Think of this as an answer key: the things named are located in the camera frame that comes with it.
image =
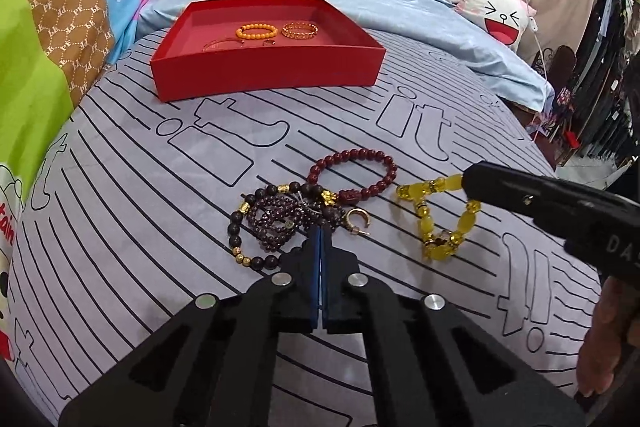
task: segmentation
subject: brown patterned fabric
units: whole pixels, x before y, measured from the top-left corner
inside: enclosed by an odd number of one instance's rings
[[[74,106],[113,48],[106,0],[28,0],[42,49],[65,73]]]

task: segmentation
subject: colorful blanket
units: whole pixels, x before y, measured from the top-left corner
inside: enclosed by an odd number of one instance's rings
[[[62,124],[105,62],[132,44],[144,2],[0,0],[0,356],[6,359],[8,266],[24,202]]]

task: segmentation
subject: pillowcase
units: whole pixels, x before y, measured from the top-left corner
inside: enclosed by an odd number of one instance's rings
[[[529,25],[529,17],[536,14],[522,0],[462,0],[455,10],[513,52]]]

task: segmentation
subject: yellow beaded bracelet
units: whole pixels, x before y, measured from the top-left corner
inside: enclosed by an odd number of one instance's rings
[[[269,33],[245,33],[246,30],[269,30]],[[236,30],[236,37],[239,39],[271,39],[278,34],[276,26],[270,24],[245,24]]]
[[[476,223],[476,214],[480,212],[480,201],[469,200],[466,210],[458,220],[458,227],[454,232],[442,230],[434,235],[434,222],[427,204],[427,197],[434,192],[446,190],[462,190],[462,174],[454,174],[448,178],[436,178],[413,185],[399,185],[396,195],[401,200],[414,202],[415,212],[420,217],[420,233],[422,235],[422,256],[425,259],[444,261],[453,255],[465,240],[465,233],[471,231]]]

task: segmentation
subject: red tray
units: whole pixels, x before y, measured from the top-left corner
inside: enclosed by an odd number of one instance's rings
[[[234,38],[245,24],[281,29],[289,22],[318,26],[313,39],[278,33],[273,46]],[[386,50],[355,22],[324,0],[209,0],[192,2],[151,58],[158,98],[163,102],[195,96],[283,87],[372,86]]]

